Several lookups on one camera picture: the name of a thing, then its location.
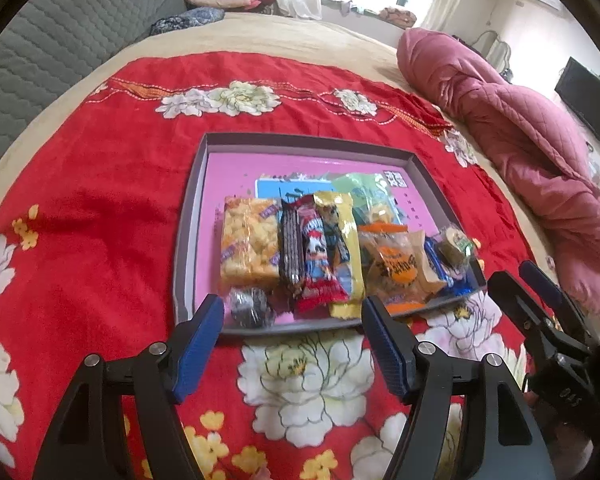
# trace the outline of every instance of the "blue gripper pad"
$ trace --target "blue gripper pad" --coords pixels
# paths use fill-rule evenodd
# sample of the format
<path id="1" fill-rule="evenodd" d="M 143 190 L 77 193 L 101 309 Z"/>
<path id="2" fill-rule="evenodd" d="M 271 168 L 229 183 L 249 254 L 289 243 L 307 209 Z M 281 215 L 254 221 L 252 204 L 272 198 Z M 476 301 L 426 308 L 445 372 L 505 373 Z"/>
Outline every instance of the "blue gripper pad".
<path id="1" fill-rule="evenodd" d="M 409 393 L 406 364 L 369 298 L 362 302 L 362 327 L 382 371 L 387 389 L 395 396 L 403 398 Z"/>
<path id="2" fill-rule="evenodd" d="M 165 381 L 165 386 L 177 404 L 196 391 L 223 321 L 222 298 L 207 294 L 193 318 L 178 324 L 173 330 L 168 341 L 171 349 L 170 380 Z"/>

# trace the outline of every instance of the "red floral cloth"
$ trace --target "red floral cloth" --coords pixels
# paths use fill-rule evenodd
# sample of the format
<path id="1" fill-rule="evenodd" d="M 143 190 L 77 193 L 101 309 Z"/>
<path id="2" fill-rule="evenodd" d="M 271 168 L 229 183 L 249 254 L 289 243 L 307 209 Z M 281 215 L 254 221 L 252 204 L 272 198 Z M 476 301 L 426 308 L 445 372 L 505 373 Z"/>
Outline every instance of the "red floral cloth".
<path id="1" fill-rule="evenodd" d="M 346 99 L 334 94 L 345 89 Z M 480 240 L 486 275 L 516 272 L 532 254 L 512 208 L 480 167 L 462 168 L 445 151 L 435 137 L 446 127 L 415 95 L 258 54 L 140 59 L 95 89 L 0 206 L 0 458 L 12 476 L 31 477 L 85 355 L 123 358 L 167 338 L 180 203 L 206 132 L 337 137 L 415 152 Z M 413 329 L 451 354 L 497 351 L 515 374 L 524 371 L 522 336 L 483 296 L 416 318 Z M 206 370 L 179 413 L 212 480 L 246 480 L 263 462 L 277 480 L 380 478 L 404 425 L 405 410 L 353 330 L 225 343 Z M 125 413 L 143 478 L 150 471 L 130 403 Z M 458 413 L 455 405 L 445 454 Z"/>

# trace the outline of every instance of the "pink comforter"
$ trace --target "pink comforter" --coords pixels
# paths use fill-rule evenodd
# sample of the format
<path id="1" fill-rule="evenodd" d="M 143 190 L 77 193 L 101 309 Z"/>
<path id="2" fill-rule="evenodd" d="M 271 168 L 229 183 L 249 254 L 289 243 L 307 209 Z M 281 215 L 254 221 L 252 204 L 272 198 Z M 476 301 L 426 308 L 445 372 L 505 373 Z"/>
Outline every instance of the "pink comforter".
<path id="1" fill-rule="evenodd" d="M 398 65 L 415 89 L 466 123 L 547 230 L 562 288 L 600 313 L 600 190 L 588 177 L 587 147 L 571 117 L 539 93 L 508 84 L 441 32 L 405 31 Z"/>

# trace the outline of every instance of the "beige bed sheet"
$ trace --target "beige bed sheet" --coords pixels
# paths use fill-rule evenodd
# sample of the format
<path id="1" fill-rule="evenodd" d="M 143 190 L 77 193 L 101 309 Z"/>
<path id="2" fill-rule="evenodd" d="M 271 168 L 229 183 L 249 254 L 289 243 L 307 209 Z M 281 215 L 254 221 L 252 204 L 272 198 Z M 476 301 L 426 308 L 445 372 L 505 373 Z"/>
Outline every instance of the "beige bed sheet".
<path id="1" fill-rule="evenodd" d="M 127 47 L 53 102 L 0 160 L 0 202 L 20 171 L 69 114 L 94 88 L 128 62 L 140 57 L 173 57 L 216 50 L 258 52 L 337 66 L 372 81 L 413 91 L 398 70 L 395 49 L 371 38 L 332 23 L 260 14 L 227 14 L 222 22 L 154 36 Z M 472 140 L 462 125 L 459 130 Z M 555 281 L 555 273 L 546 263 L 550 245 L 533 215 L 513 196 L 491 162 L 479 152 L 478 163 L 510 201 L 538 264 Z"/>

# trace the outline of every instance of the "dark patterned cloth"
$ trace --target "dark patterned cloth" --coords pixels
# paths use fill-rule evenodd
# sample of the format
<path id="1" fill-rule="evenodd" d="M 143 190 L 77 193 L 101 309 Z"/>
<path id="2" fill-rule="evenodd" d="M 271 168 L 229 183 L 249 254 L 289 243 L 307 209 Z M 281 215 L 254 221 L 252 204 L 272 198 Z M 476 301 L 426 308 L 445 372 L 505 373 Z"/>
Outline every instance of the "dark patterned cloth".
<path id="1" fill-rule="evenodd" d="M 219 22 L 224 18 L 224 10 L 211 7 L 197 7 L 187 10 L 177 16 L 162 18 L 151 26 L 149 36 L 156 36 L 172 30 L 182 30 L 189 27 L 200 27 L 207 23 Z"/>

